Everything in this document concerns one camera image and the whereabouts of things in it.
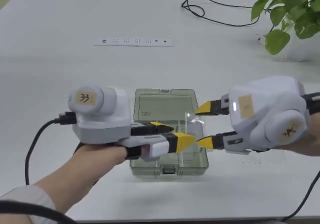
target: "floor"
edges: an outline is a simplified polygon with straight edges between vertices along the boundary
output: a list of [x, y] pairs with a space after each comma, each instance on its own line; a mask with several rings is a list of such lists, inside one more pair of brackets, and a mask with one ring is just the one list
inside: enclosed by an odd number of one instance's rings
[[[0, 9], [2, 7], [4, 7], [10, 0], [0, 0]], [[174, 223], [174, 224], [181, 224], [182, 222], [167, 222], [167, 223]], [[233, 223], [238, 223], [238, 224], [241, 224], [241, 223], [245, 223], [245, 224], [248, 224], [248, 223], [252, 223], [252, 221], [244, 221], [244, 222], [240, 222], [240, 221], [197, 221], [197, 222], [193, 222], [193, 221], [185, 221], [183, 222], [184, 224], [233, 224]], [[319, 223], [319, 220], [292, 220], [290, 222], [288, 222], [289, 224], [315, 224], [315, 223]]]

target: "gray sleeve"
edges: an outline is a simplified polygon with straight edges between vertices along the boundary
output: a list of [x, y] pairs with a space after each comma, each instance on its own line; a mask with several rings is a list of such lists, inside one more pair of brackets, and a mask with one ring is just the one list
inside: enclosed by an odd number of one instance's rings
[[[48, 194], [40, 187], [35, 185], [27, 185], [18, 187], [9, 191], [0, 197], [0, 200], [10, 200], [22, 203], [37, 204], [55, 210], [55, 204]], [[31, 215], [29, 216], [33, 224], [56, 224], [56, 221], [49, 220], [44, 217]]]

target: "outlet socket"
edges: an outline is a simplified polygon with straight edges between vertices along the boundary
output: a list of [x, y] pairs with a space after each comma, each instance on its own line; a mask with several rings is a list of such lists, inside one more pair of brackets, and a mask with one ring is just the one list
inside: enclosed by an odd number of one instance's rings
[[155, 37], [102, 37], [94, 46], [128, 46], [128, 47], [172, 47], [172, 38]]

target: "led light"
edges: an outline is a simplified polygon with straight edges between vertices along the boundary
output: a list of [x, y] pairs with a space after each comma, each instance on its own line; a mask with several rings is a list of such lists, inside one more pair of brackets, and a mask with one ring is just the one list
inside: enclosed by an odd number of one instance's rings
[[237, 111], [237, 103], [234, 101], [232, 105], [233, 105], [233, 111], [234, 112]]

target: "handwritten label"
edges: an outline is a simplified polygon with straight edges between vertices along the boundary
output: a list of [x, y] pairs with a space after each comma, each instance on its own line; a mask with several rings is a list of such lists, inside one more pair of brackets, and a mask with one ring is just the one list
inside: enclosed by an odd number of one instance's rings
[[301, 125], [302, 123], [300, 120], [291, 120], [279, 135], [278, 140], [282, 143], [287, 143], [297, 133]]
[[75, 103], [81, 105], [94, 106], [96, 104], [97, 94], [89, 91], [78, 91], [75, 97]]
[[252, 118], [255, 115], [252, 95], [244, 95], [238, 98], [241, 118]]

